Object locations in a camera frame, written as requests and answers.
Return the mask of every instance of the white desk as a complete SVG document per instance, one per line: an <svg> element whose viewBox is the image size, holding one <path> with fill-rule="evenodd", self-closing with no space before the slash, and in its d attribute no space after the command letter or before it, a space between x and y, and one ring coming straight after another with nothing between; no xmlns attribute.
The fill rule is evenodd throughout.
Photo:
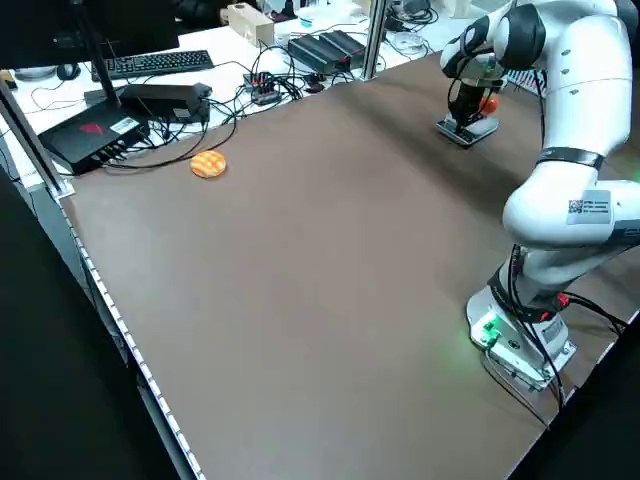
<svg viewBox="0 0 640 480"><path fill-rule="evenodd" d="M426 26L419 32L419 34L429 43L433 50L438 51L444 46L444 44L446 44L447 41L483 13L484 12L482 10L476 9L473 17L465 19L452 19L446 17L446 15L440 15L440 19L437 23ZM366 32L369 20L366 17L361 15L359 16L357 14L347 18L332 18L327 15L317 21L314 21L313 28L311 29L305 29L302 27L298 20L280 23L276 25L276 36L282 34L311 33L313 31L326 29L336 23L343 24L336 27L337 29L354 32L352 36L355 39L363 44L366 43ZM206 49L209 52L214 65L224 64L229 61L236 61L247 68L251 68L260 53L258 48L249 44L230 27L222 27L182 35L180 37L180 47L175 50L199 49ZM402 55L388 44L383 43L380 48L381 61L379 63L379 69L391 68L400 65L410 59L420 58L425 55L425 53L426 50L413 55ZM279 52L277 50L265 52L260 57L260 70L263 71L286 73L289 70L288 64L289 57L284 52ZM36 133L41 133L86 108L83 100L84 92L100 88L99 83L95 83L91 80L88 69L89 64L87 63L83 68L81 68L81 73L78 78L73 81L65 82L62 85L60 85L60 80L55 76L38 82L17 81L18 90L14 92L14 96L22 110L27 114L27 118ZM296 69L298 69L298 71L309 71L307 67L299 62L296 62ZM211 95L212 99L219 102L225 102L235 96L236 89L238 86L242 85L242 75L244 73L247 72L241 66L236 64L226 64L207 71L155 77L149 80L148 83L192 85L194 83L201 82L209 85L213 89ZM354 70L353 74L355 78L358 78L360 71ZM131 83L142 81L144 81L144 79L132 80ZM335 83L343 81L345 80L337 78ZM116 87L125 84L125 80L117 80L114 82ZM331 82L328 82L326 86L330 87ZM238 98L238 105L244 105L247 103L249 103L248 94L243 94ZM246 112L253 113L259 110L259 107L252 105L246 109ZM212 109L209 128L219 126L225 117L226 115L223 113ZM174 130L177 130L178 128L178 125L173 126ZM183 135L194 133L198 131L198 128L199 125L187 127ZM2 132L7 130L7 125L4 123L3 119L0 120L0 129ZM29 188L40 184L42 180L35 172L30 160L22 151L22 148L13 134L11 132L7 133L5 135L5 139L25 187ZM159 138L153 138L153 140L155 142L161 142Z"/></svg>

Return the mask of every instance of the red logo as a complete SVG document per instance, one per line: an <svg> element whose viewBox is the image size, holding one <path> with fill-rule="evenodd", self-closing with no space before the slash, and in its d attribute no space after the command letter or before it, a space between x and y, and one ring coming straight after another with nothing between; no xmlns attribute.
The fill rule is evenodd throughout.
<svg viewBox="0 0 640 480"><path fill-rule="evenodd" d="M80 127L85 133L99 133L100 135L104 135L103 128L97 123L86 123Z"/></svg>

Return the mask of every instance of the keyboard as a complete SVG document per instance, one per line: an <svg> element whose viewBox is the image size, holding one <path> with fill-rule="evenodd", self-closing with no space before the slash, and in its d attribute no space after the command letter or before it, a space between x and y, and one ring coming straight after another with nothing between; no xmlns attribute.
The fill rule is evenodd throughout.
<svg viewBox="0 0 640 480"><path fill-rule="evenodd" d="M105 60L105 64L111 80L196 72L213 68L213 62L206 50L120 57ZM94 82L99 81L95 67L91 69L91 79Z"/></svg>

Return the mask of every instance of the metal pole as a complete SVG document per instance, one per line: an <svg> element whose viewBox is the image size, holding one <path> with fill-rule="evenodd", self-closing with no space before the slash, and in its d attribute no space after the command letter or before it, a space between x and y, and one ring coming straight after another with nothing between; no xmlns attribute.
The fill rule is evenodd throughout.
<svg viewBox="0 0 640 480"><path fill-rule="evenodd" d="M384 39L384 21L387 16L388 0L373 0L369 12L369 37L367 48L364 51L364 63L362 64L362 80L371 80L376 74L378 52Z"/></svg>
<svg viewBox="0 0 640 480"><path fill-rule="evenodd" d="M113 88L109 72L104 64L104 57L102 56L102 49L100 47L100 39L98 38L95 28L93 28L85 3L85 0L71 0L71 9L76 17L78 27L82 33L82 39L87 47L89 55L91 56L93 66L96 67L96 73L98 74L98 79L100 80L102 89L106 94L107 101L120 105L120 99L116 94L115 88Z"/></svg>
<svg viewBox="0 0 640 480"><path fill-rule="evenodd" d="M31 128L27 117L20 110L4 80L0 80L0 115L22 145L51 195L58 199L72 194L73 188L58 174L47 151Z"/></svg>

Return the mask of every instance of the sticker label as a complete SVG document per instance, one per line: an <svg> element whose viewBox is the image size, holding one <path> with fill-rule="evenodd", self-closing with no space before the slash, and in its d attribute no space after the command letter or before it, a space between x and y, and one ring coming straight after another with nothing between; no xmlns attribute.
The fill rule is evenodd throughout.
<svg viewBox="0 0 640 480"><path fill-rule="evenodd" d="M116 132L118 135L123 135L133 130L138 125L140 124L136 122L133 118L125 117L122 120L120 120L118 123L114 123L113 125L111 125L111 127L109 128L114 132Z"/></svg>
<svg viewBox="0 0 640 480"><path fill-rule="evenodd" d="M581 199L569 200L567 225L611 223L611 192L586 190Z"/></svg>
<svg viewBox="0 0 640 480"><path fill-rule="evenodd" d="M542 330L542 336L544 338L544 341L549 343L551 342L551 340L556 338L560 333L560 330L562 330L563 325L564 323L562 322L562 320L556 317L556 319L551 323L551 325L549 325L547 328Z"/></svg>
<svg viewBox="0 0 640 480"><path fill-rule="evenodd" d="M191 113L186 108L174 108L173 114L176 118L189 118L191 116Z"/></svg>

